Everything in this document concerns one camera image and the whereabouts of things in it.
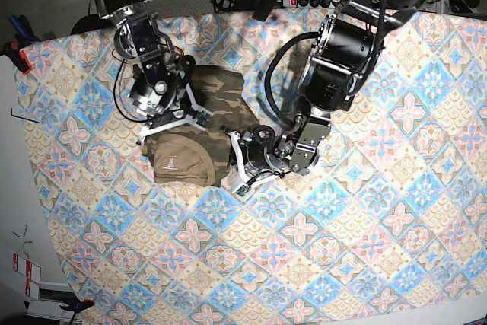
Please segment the folded clothing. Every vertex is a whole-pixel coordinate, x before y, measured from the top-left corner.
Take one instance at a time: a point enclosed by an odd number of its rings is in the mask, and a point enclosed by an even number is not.
[[[154,181],[180,181],[199,186],[220,186],[229,171],[230,138],[222,126],[237,131],[253,130],[257,118],[242,100],[244,77],[215,66],[198,66],[192,77],[196,92],[205,96],[205,108],[213,117],[201,131],[181,126],[146,138],[143,155],[154,167]]]

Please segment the metal frame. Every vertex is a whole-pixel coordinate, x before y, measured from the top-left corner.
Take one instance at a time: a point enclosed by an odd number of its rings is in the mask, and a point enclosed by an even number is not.
[[[143,2],[139,2],[132,5],[127,5],[126,7],[122,7],[117,9],[113,13],[109,14],[107,11],[107,7],[105,6],[104,0],[94,0],[95,5],[97,6],[98,15],[102,19],[109,19],[111,17],[116,18],[116,22],[119,23],[123,18],[137,13],[138,8],[143,8],[144,4],[147,2],[151,2],[152,0],[144,0]]]
[[[252,186],[248,186],[247,183],[252,177],[248,176],[245,171],[244,156],[242,154],[242,149],[238,143],[240,140],[240,133],[233,131],[230,133],[231,147],[235,151],[235,156],[237,158],[237,174],[234,179],[230,180],[230,189],[233,194],[236,194],[242,198],[252,192],[256,187],[262,186],[274,180],[277,176],[271,174],[268,177],[257,180]]]
[[[209,110],[207,110],[206,108],[200,106],[196,102],[193,90],[191,89],[191,86],[189,84],[186,85],[186,88],[184,89],[184,91],[186,91],[186,93],[188,94],[189,101],[191,102],[191,108],[193,110],[195,110],[196,112],[198,112],[196,117],[186,115],[186,117],[184,117],[182,119],[178,119],[176,121],[166,123],[162,126],[154,128],[154,129],[151,129],[150,126],[144,126],[144,127],[142,127],[142,129],[140,131],[140,134],[139,134],[140,139],[139,140],[142,141],[147,136],[154,135],[154,134],[159,133],[159,132],[167,131],[168,129],[174,129],[174,128],[182,126],[182,125],[193,126],[193,127],[196,127],[197,129],[200,129],[201,131],[206,130],[206,128],[202,124],[200,124],[201,123],[200,121],[202,120],[202,117],[203,117],[203,120],[206,121],[209,117],[213,116],[213,113],[210,112]]]

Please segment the clothing label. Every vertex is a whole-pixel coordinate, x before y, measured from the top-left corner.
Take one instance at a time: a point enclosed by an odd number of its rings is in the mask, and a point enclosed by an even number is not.
[[[177,156],[171,156],[169,159],[169,164],[166,165],[165,167],[162,167],[163,169],[168,169],[168,170],[179,170],[174,166],[174,160],[177,158]]]

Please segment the camouflage shirt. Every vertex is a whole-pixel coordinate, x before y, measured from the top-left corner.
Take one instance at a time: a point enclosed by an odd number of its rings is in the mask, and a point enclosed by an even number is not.
[[[191,126],[181,126],[160,134],[151,135],[146,138],[144,145],[144,156],[154,165],[154,176],[160,177],[167,173],[162,171],[163,167],[158,166],[157,158],[154,159],[158,144],[161,143],[160,135],[171,134],[188,138],[204,148],[212,160],[215,169],[215,182],[208,185],[220,186],[221,179],[227,176],[228,159],[231,152],[230,138],[220,128],[226,126],[229,129],[243,132],[259,124],[257,118],[247,104],[242,100],[242,88],[244,77],[236,72],[229,72],[216,66],[198,66],[192,77],[193,87],[196,92],[204,94],[205,108],[213,113],[213,117],[206,123],[206,131],[201,131]],[[179,176],[179,180],[192,181]]]

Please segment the blue diamond pattern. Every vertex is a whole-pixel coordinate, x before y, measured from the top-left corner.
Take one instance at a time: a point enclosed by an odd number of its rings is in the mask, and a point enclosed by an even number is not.
[[[29,86],[27,84],[25,84],[23,81],[21,81],[18,84],[17,91],[20,94],[22,94],[24,97],[25,97],[25,94],[27,93],[28,90],[29,90]]]
[[[247,293],[233,282],[221,283],[209,295],[210,304],[226,312],[234,313],[244,304]]]
[[[73,102],[75,115],[88,126],[100,130],[114,108],[113,95],[98,81],[84,83]]]
[[[158,285],[158,283],[161,281],[161,279],[159,279],[158,277],[154,276],[153,274],[151,274],[149,276],[149,278],[147,278],[146,280],[147,280],[147,282],[151,283],[153,286]]]
[[[233,47],[230,47],[230,49],[227,51],[227,54],[223,56],[223,60],[227,62],[232,68],[234,68],[242,59],[243,57],[235,51]]]
[[[444,163],[443,165],[441,165],[441,167],[444,169],[444,171],[446,171],[447,173],[450,171],[450,169],[452,167],[454,167],[454,163],[451,161],[450,158],[448,158]]]
[[[317,307],[322,307],[332,301],[341,291],[341,285],[328,275],[320,277],[309,284],[304,290],[304,298]]]
[[[134,182],[132,178],[129,179],[124,188],[133,196],[135,196],[135,194],[137,194],[137,191],[140,190],[140,186],[136,182]]]
[[[50,190],[48,190],[44,185],[40,187],[39,194],[44,198],[47,199],[49,194],[51,193]]]
[[[346,172],[346,176],[354,182],[357,180],[358,177],[360,177],[361,174],[362,172],[357,168],[356,164],[353,164]]]
[[[462,55],[458,52],[458,49],[455,47],[453,51],[450,53],[450,59],[453,61],[455,64],[457,64],[461,59]]]
[[[345,263],[345,265],[340,268],[340,272],[347,276],[353,269],[354,267],[351,266],[350,263]]]
[[[242,279],[245,279],[245,281],[247,283],[252,283],[252,281],[257,278],[257,276],[255,274],[253,274],[251,271],[248,271],[247,273],[245,273],[242,277]]]

